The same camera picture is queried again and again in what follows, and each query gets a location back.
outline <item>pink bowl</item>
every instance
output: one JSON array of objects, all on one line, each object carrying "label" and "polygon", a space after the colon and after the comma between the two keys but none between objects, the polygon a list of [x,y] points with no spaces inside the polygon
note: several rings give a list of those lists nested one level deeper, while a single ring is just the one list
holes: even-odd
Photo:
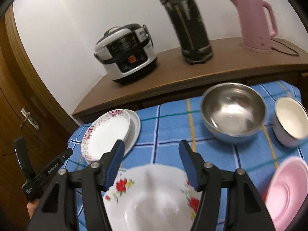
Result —
[{"label": "pink bowl", "polygon": [[307,194],[307,164],[299,157],[286,159],[274,174],[265,202],[276,231],[287,228]]}]

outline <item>black thermos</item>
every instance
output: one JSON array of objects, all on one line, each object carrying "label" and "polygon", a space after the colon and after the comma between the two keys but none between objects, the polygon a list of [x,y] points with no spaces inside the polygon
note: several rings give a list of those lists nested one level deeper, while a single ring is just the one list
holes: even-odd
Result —
[{"label": "black thermos", "polygon": [[160,0],[165,6],[189,64],[205,63],[213,56],[195,0]]}]

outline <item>white plate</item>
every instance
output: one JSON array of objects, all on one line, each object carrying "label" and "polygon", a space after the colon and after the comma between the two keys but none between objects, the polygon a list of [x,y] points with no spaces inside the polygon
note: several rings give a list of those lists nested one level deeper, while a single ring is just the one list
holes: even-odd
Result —
[{"label": "white plate", "polygon": [[155,164],[120,172],[103,201],[113,231],[189,231],[200,198],[182,170]]},{"label": "white plate", "polygon": [[103,114],[92,123],[81,141],[81,153],[86,162],[98,161],[104,153],[111,151],[116,140],[125,142],[129,130],[127,111],[117,109]]},{"label": "white plate", "polygon": [[141,121],[137,113],[133,110],[126,109],[127,113],[131,118],[131,129],[129,130],[127,139],[125,141],[125,152],[124,157],[130,152],[134,147],[141,130]]}]

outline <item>table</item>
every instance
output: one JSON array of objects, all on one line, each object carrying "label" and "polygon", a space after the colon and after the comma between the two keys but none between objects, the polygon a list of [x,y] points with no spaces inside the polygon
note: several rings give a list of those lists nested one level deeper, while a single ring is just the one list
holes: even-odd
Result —
[{"label": "table", "polygon": [[[299,156],[308,161],[308,141],[295,149],[286,148],[276,139],[271,125],[275,101],[282,96],[292,96],[301,101],[298,88],[283,81],[258,84],[252,88],[264,98],[267,106],[266,121],[253,142],[232,145],[215,139],[202,123],[201,97],[168,102],[137,111],[141,119],[141,134],[135,147],[124,158],[121,169],[159,163],[184,170],[178,143],[186,139],[193,151],[200,153],[205,161],[214,163],[218,168],[229,171],[239,167],[245,169],[259,193],[263,194],[275,170],[285,158]],[[69,171],[87,166],[80,145],[90,125],[81,126],[68,141],[68,147],[74,153],[63,167]],[[226,189],[223,189],[217,230],[223,230],[226,197]],[[80,230],[86,231],[80,189],[77,190],[77,211]]]}]

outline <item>hand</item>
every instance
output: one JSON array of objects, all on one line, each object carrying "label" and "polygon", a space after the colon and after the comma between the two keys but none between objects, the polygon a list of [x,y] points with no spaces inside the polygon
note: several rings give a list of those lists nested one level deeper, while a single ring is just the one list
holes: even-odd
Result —
[{"label": "hand", "polygon": [[28,202],[27,208],[28,208],[30,219],[32,218],[32,215],[35,209],[37,208],[38,204],[39,204],[39,199],[34,199],[33,201]]}]

